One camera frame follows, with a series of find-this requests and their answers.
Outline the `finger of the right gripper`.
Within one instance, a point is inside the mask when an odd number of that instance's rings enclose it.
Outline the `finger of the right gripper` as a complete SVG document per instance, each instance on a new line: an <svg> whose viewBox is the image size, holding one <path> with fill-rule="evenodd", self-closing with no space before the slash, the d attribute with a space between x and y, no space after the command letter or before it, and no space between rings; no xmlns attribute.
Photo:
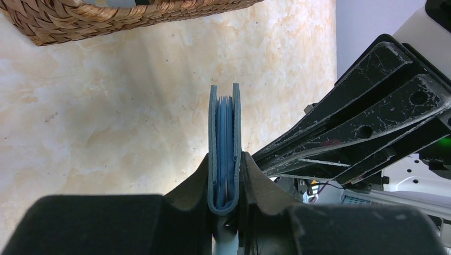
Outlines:
<svg viewBox="0 0 451 255"><path fill-rule="evenodd" d="M345 184L397 156L397 141L449 109L445 85L419 74L337 127L261 163L261 170Z"/></svg>
<svg viewBox="0 0 451 255"><path fill-rule="evenodd" d="M309 113L289 131L256 152L254 159L258 163L267 163L350 119L353 110L363 109L357 103L366 102L383 80L412 62L412 55L394 42L381 41L372 45Z"/></svg>

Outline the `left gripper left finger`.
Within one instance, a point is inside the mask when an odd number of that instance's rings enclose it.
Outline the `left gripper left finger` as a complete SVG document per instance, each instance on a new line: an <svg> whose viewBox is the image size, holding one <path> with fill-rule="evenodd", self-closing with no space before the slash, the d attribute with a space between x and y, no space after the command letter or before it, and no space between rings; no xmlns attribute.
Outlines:
<svg viewBox="0 0 451 255"><path fill-rule="evenodd" d="M50 195L25 213L3 254L211 254L208 160L166 195Z"/></svg>

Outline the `woven wicker tray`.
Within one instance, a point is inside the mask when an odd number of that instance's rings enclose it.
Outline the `woven wicker tray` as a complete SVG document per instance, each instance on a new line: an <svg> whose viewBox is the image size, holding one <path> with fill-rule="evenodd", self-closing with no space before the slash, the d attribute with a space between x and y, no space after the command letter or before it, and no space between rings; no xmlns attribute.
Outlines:
<svg viewBox="0 0 451 255"><path fill-rule="evenodd" d="M248 8L256 1L1 1L11 23L37 46Z"/></svg>

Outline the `blue leather card holder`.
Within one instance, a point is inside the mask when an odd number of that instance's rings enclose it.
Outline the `blue leather card holder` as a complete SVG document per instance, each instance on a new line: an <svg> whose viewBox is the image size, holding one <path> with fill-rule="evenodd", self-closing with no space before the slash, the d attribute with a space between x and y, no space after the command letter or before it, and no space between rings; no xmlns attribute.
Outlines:
<svg viewBox="0 0 451 255"><path fill-rule="evenodd" d="M208 107L207 204L212 213L225 216L239 201L241 162L241 103L239 84L231 96L217 94L211 86Z"/></svg>

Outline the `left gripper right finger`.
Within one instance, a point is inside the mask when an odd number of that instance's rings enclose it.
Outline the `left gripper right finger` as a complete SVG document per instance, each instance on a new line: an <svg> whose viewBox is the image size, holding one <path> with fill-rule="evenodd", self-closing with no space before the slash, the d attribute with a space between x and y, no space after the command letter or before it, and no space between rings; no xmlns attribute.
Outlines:
<svg viewBox="0 0 451 255"><path fill-rule="evenodd" d="M244 254L445 254L432 221L410 206L308 205L240 162Z"/></svg>

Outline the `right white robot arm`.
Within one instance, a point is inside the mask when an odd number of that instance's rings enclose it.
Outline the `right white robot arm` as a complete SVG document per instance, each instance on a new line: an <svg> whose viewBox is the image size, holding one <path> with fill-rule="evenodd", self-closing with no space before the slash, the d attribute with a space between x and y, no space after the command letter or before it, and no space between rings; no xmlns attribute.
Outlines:
<svg viewBox="0 0 451 255"><path fill-rule="evenodd" d="M450 217L450 1L382 34L289 131L254 156L269 177Z"/></svg>

